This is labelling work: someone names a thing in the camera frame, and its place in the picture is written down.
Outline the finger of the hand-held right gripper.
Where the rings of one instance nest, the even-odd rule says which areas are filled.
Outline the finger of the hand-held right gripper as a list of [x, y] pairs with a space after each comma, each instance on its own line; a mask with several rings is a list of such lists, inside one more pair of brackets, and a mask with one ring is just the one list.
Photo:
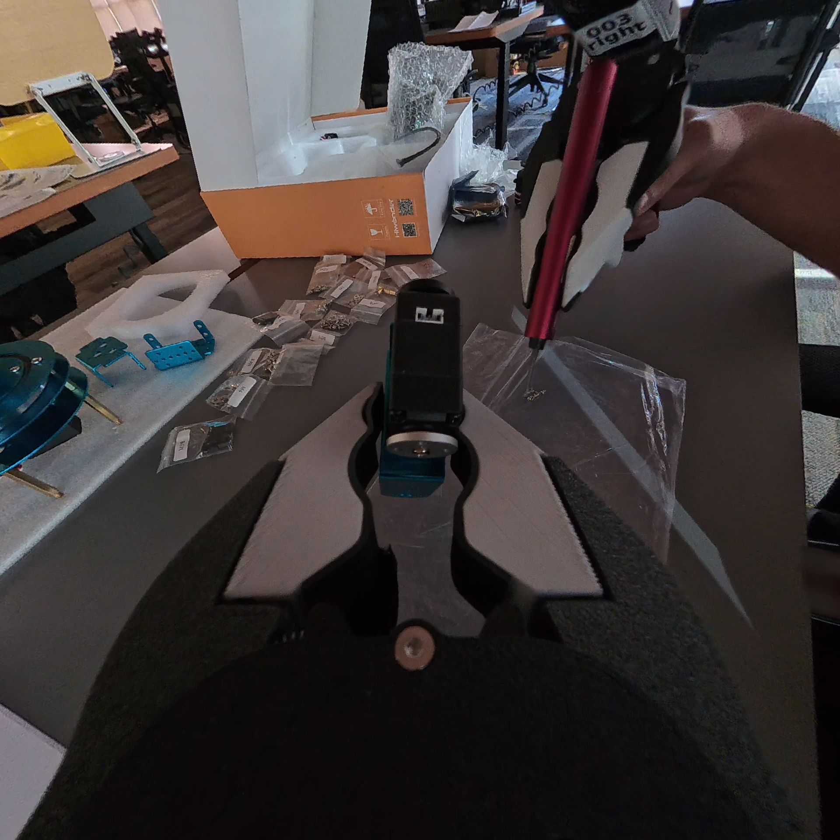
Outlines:
[[629, 195], [647, 149], [647, 141], [630, 143], [601, 163], [595, 177], [595, 205], [583, 222], [580, 244], [565, 271], [563, 310], [573, 305], [603, 268], [619, 263], [633, 220]]
[[562, 166], [562, 160], [543, 162], [532, 188], [528, 206], [521, 206], [521, 296], [525, 308], [530, 308], [532, 305], [534, 289], [539, 279], [545, 235], [550, 224]]

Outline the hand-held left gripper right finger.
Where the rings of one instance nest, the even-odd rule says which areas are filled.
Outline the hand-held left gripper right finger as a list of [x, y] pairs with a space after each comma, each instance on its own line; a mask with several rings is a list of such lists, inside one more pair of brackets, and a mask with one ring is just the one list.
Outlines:
[[453, 471], [453, 581], [466, 599], [599, 599], [542, 451], [469, 393]]

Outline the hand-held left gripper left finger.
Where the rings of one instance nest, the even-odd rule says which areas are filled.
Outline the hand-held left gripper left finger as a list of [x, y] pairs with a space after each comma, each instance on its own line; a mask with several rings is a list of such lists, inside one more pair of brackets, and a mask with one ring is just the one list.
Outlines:
[[366, 474], [375, 470], [367, 385], [294, 444], [224, 589], [226, 601], [366, 599], [386, 580]]

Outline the red electric screwdriver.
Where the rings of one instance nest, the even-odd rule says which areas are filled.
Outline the red electric screwdriver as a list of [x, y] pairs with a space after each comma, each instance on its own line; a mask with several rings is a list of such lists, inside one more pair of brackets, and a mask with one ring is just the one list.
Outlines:
[[596, 173], [600, 163], [617, 149], [623, 132], [620, 112], [613, 103], [618, 75], [619, 66], [614, 59], [595, 59], [584, 71], [577, 89], [525, 330], [531, 351], [527, 395], [532, 392], [539, 355], [553, 338], [557, 313], [570, 308], [581, 294], [577, 290], [570, 301], [564, 301], [571, 247], [576, 236], [582, 234]]

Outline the black servo motor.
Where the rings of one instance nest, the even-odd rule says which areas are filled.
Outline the black servo motor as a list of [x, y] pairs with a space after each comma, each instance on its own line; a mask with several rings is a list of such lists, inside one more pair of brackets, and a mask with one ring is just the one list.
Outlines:
[[466, 417], [460, 301], [437, 278], [398, 292], [384, 383], [384, 446], [428, 461], [452, 455]]

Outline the grey desk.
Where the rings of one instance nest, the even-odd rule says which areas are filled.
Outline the grey desk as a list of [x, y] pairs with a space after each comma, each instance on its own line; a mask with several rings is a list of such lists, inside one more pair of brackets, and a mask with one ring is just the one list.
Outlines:
[[[709, 201], [664, 212], [558, 333], [686, 381], [676, 498], [719, 551], [748, 624], [679, 535], [667, 568], [714, 637], [750, 726], [820, 828], [793, 257]], [[269, 460], [381, 376], [384, 322], [354, 328], [310, 388], [272, 395], [231, 455], [156, 474], [157, 435], [2, 574], [2, 704], [67, 742], [102, 662], [183, 544]]]

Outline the person's right hand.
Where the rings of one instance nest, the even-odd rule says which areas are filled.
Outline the person's right hand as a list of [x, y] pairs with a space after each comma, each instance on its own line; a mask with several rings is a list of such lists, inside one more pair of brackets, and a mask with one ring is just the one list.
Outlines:
[[624, 235], [626, 250], [659, 227], [661, 212], [682, 207], [710, 187], [742, 142], [736, 108], [687, 108], [675, 159], [638, 200]]

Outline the bag of blue parts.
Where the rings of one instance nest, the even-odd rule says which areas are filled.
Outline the bag of blue parts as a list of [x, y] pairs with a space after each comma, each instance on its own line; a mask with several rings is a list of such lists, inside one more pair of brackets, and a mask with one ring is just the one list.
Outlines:
[[477, 171], [472, 171], [452, 182], [448, 193], [449, 215], [462, 224], [506, 218], [505, 186], [497, 182], [474, 182], [477, 175]]

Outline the clear plastic bag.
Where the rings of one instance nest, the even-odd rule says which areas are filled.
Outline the clear plastic bag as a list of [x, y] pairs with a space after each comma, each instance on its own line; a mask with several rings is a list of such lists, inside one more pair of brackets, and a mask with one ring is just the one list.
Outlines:
[[[602, 346], [566, 337], [547, 344], [524, 399], [528, 340], [478, 324], [464, 349], [465, 388], [549, 460], [564, 464], [666, 563], [686, 384]], [[461, 491], [449, 459], [444, 484], [430, 497], [382, 495], [371, 487], [379, 537], [397, 558], [398, 619], [425, 618], [453, 634], [478, 626], [476, 611], [455, 593], [448, 551]]]

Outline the black table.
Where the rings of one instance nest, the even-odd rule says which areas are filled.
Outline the black table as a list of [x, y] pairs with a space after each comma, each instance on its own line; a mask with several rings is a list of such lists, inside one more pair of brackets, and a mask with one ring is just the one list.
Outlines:
[[[497, 105], [494, 141], [502, 149], [508, 141], [510, 96], [527, 88], [539, 97], [542, 106], [549, 102], [546, 85], [563, 85], [571, 79], [573, 67], [580, 64], [574, 55], [571, 28], [557, 15], [546, 15], [543, 5], [528, 2], [520, 5], [517, 16], [503, 17], [490, 12], [470, 16], [467, 24], [454, 28], [427, 29], [424, 42], [430, 46], [453, 46], [466, 52], [497, 52]], [[563, 53], [563, 77], [558, 79], [540, 72], [539, 63]]]

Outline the clear bubble wrap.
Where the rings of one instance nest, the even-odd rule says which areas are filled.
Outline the clear bubble wrap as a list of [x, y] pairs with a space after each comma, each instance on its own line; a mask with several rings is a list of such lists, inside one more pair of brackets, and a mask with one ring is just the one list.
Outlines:
[[388, 121], [394, 141], [421, 130], [443, 132], [445, 105], [471, 69], [458, 47], [403, 43], [388, 54]]

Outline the pile of small screw bags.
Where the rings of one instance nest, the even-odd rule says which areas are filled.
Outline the pile of small screw bags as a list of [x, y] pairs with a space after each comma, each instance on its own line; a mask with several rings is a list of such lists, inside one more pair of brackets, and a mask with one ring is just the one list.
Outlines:
[[253, 318], [257, 345], [237, 358], [206, 399], [219, 417], [174, 427], [158, 471], [231, 452], [237, 421], [253, 419], [279, 389], [312, 386], [322, 358], [355, 326], [378, 324], [409, 282], [444, 273], [431, 258], [387, 267], [385, 254], [375, 248], [355, 258], [321, 257], [304, 297], [287, 299], [277, 310]]

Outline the orange and white cardboard box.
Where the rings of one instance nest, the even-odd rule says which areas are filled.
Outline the orange and white cardboard box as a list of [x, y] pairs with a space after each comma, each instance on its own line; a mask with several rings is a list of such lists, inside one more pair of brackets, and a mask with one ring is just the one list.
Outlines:
[[239, 258], [431, 255], [472, 106], [393, 141], [358, 110], [371, 2], [159, 2], [202, 197]]

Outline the white foam sheet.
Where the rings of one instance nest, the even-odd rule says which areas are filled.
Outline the white foam sheet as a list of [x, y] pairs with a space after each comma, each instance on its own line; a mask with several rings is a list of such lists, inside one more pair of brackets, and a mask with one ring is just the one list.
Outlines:
[[[240, 260], [216, 227], [158, 266], [162, 268], [147, 269], [146, 276], [195, 270], [222, 270], [228, 275], [240, 267]], [[50, 329], [44, 340], [76, 362], [75, 352], [92, 338], [86, 331], [89, 322], [129, 290], [114, 291], [75, 318]], [[216, 340], [215, 352], [208, 359], [172, 371], [157, 371], [144, 355], [148, 345], [138, 339], [128, 342], [129, 349], [147, 365], [146, 371], [131, 360], [121, 360], [105, 371], [113, 387], [93, 377], [92, 394], [121, 417], [122, 425], [112, 424], [83, 405], [79, 412], [81, 434], [23, 467], [24, 472], [61, 490], [62, 498], [49, 498], [2, 478], [2, 574], [38, 547], [159, 430], [172, 427], [175, 415], [256, 341], [250, 318], [215, 308], [206, 315], [205, 323]]]

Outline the white foam piece with cutout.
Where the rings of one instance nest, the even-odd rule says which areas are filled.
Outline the white foam piece with cutout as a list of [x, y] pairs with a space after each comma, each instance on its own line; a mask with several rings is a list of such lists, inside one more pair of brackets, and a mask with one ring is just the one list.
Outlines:
[[220, 269], [143, 276], [104, 302], [85, 330], [93, 338], [182, 340], [227, 285]]

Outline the white instruction booklet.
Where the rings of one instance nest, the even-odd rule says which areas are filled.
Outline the white instruction booklet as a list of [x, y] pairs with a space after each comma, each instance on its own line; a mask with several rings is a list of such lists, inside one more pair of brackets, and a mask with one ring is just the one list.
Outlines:
[[16, 839], [47, 791], [66, 748], [1, 706], [1, 838]]

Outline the table with orange edge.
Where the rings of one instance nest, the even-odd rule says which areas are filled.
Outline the table with orange edge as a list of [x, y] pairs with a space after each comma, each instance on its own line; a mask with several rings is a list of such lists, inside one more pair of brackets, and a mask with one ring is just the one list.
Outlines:
[[48, 243], [2, 264], [2, 294], [124, 234], [131, 235], [150, 263], [166, 257], [167, 250], [149, 228], [154, 213], [134, 182], [178, 160], [176, 148], [169, 143], [142, 143], [141, 154], [123, 158], [104, 171], [70, 178], [38, 203], [3, 216], [2, 238], [63, 212], [69, 212], [75, 221], [60, 228]]

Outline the printed paper sheets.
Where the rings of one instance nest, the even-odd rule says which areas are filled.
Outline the printed paper sheets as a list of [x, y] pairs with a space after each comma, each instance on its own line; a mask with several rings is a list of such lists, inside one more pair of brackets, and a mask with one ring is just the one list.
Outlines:
[[74, 165], [1, 171], [1, 218], [45, 201], [72, 174]]

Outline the yellow box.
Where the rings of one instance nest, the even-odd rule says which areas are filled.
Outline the yellow box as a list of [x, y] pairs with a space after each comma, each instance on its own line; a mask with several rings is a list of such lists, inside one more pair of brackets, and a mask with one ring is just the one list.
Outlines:
[[2, 118], [2, 171], [57, 165], [76, 154], [58, 123], [47, 112]]

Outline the light wooden board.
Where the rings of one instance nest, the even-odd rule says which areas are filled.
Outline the light wooden board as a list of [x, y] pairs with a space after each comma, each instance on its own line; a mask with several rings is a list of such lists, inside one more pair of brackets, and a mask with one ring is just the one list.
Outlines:
[[32, 82], [86, 71], [109, 77], [114, 59], [89, 1], [1, 2], [1, 104], [33, 98]]

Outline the small blue metal bracket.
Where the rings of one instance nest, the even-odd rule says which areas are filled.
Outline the small blue metal bracket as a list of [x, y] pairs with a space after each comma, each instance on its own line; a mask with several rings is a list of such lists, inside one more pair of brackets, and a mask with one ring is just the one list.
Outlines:
[[202, 361], [215, 350], [215, 337], [202, 320], [195, 320], [193, 325], [200, 338], [183, 340], [163, 345], [152, 333], [143, 336], [150, 346], [145, 355], [158, 371], [168, 371], [174, 368]]
[[131, 352], [129, 345], [115, 337], [93, 339], [79, 348], [75, 359], [102, 384], [110, 388], [114, 388], [115, 383], [106, 376], [105, 370], [115, 364], [131, 360], [142, 371], [147, 370], [146, 365]]

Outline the white metal frame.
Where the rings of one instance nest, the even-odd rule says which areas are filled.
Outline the white metal frame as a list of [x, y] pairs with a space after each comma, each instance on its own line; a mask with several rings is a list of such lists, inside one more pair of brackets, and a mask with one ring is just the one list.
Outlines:
[[39, 80], [28, 88], [73, 147], [73, 177], [100, 174], [145, 155], [140, 138], [91, 73]]

